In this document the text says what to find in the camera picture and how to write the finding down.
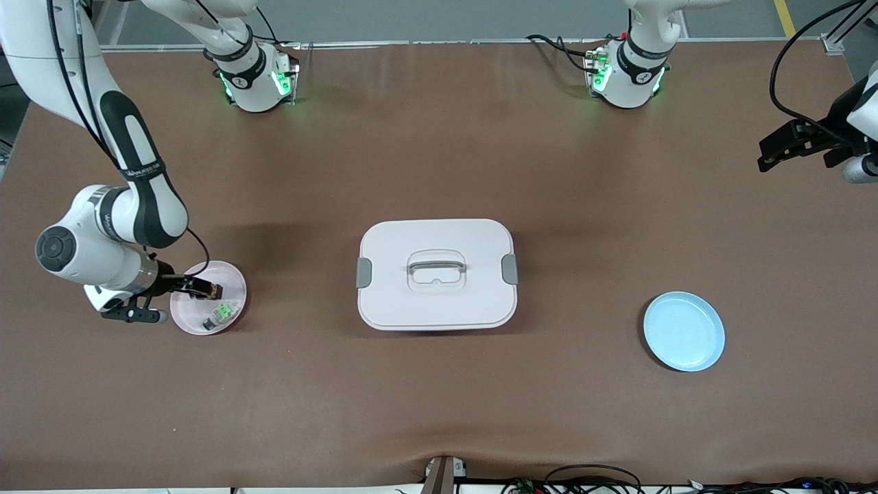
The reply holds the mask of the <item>aluminium table edge rail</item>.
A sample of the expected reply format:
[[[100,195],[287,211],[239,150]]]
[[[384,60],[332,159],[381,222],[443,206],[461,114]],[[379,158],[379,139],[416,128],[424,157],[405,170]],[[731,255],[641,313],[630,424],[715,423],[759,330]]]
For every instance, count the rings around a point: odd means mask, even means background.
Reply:
[[[738,37],[738,38],[681,38],[676,44],[682,46],[685,43],[709,43],[709,42],[787,42],[782,37]],[[291,50],[314,50],[314,49],[358,49],[383,46],[417,46],[417,45],[508,45],[530,43],[526,38],[472,38],[471,40],[452,41],[410,41],[410,40],[378,40],[357,42],[283,42],[282,48]],[[204,47],[201,44],[132,44],[132,45],[102,45],[104,53],[171,53],[171,52],[201,52]]]

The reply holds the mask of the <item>light blue round plate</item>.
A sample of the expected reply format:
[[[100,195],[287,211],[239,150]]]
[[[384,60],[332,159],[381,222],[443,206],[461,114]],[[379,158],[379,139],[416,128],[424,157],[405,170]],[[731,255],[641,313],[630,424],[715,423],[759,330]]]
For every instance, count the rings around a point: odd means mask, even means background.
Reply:
[[[726,344],[724,323],[699,295],[659,294],[647,305],[643,337],[653,356],[674,371],[704,371],[720,360]]]

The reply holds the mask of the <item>aluminium frame profile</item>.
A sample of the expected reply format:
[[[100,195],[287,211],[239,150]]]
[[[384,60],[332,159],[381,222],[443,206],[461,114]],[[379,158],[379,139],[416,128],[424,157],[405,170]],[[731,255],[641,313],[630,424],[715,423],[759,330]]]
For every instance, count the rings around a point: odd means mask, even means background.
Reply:
[[[855,28],[869,22],[878,24],[878,0],[847,0],[838,6],[837,14],[843,14],[831,30],[822,32],[820,39],[829,56],[844,54],[844,39]]]

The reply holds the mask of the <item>pink round plate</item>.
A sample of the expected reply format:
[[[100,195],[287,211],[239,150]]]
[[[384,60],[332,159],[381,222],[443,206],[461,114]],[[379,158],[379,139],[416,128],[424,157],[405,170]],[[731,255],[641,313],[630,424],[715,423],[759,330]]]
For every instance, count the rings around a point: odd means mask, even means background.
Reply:
[[[178,328],[196,336],[210,336],[229,329],[244,313],[248,302],[248,289],[244,275],[231,263],[219,260],[198,263],[189,268],[185,274],[202,279],[209,279],[223,287],[222,299],[215,301],[193,300],[188,296],[172,293],[169,301],[171,318]],[[202,321],[209,312],[224,301],[235,301],[239,304],[239,313],[235,321],[223,331],[209,333],[202,328]]]

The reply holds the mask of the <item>white lidded storage box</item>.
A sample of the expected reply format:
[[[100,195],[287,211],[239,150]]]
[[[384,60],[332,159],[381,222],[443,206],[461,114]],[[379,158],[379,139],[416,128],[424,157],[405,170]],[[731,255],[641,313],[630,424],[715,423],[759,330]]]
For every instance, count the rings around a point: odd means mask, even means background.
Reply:
[[[407,271],[415,251],[457,250],[467,269]],[[461,331],[504,325],[518,306],[518,285],[501,278],[513,237],[492,219],[380,222],[361,238],[359,257],[372,263],[369,287],[357,289],[364,322],[380,331]]]

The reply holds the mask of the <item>brown table cover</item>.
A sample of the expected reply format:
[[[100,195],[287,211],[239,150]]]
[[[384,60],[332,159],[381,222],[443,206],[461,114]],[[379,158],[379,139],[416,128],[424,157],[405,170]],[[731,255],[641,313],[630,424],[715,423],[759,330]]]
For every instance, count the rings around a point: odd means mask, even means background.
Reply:
[[[106,54],[191,227],[250,291],[231,331],[104,321],[34,256],[72,197],[120,177],[31,106],[0,182],[0,490],[407,484],[608,464],[646,484],[878,480],[878,185],[820,156],[761,173],[785,118],[778,42],[685,43],[617,110],[530,43],[314,50],[298,101],[229,106],[200,53]],[[486,217],[513,235],[514,316],[389,333],[359,316],[383,221]],[[668,368],[659,294],[726,344]]]

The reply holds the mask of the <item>green and silver switch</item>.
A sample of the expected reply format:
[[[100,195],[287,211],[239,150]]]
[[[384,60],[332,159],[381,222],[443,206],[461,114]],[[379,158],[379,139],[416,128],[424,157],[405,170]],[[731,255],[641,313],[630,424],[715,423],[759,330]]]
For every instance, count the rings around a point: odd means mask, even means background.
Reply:
[[[215,306],[202,321],[202,328],[209,333],[223,331],[228,328],[239,313],[239,304],[235,301],[224,301]]]

